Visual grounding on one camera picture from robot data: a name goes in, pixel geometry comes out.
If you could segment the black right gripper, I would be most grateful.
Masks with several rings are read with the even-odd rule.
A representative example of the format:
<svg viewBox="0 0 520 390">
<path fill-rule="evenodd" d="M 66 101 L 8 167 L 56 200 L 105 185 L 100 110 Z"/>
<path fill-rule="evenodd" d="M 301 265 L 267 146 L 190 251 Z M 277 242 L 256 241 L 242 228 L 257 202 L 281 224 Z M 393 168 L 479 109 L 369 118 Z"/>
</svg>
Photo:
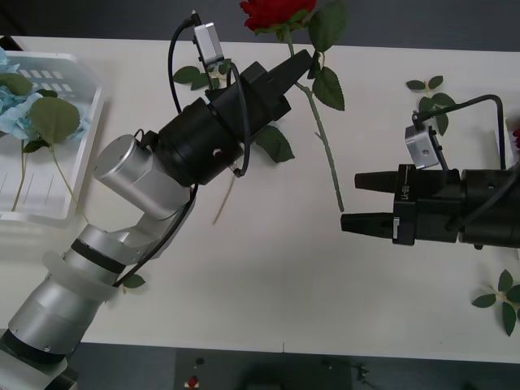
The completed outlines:
<svg viewBox="0 0 520 390">
<path fill-rule="evenodd" d="M 392 213 L 342 214 L 343 232 L 365 236 L 392 236 L 397 245 L 416 241 L 454 243 L 458 232 L 449 223 L 462 212 L 459 170 L 419 170 L 401 164 L 398 171 L 357 173 L 356 189 L 394 192 Z"/>
</svg>

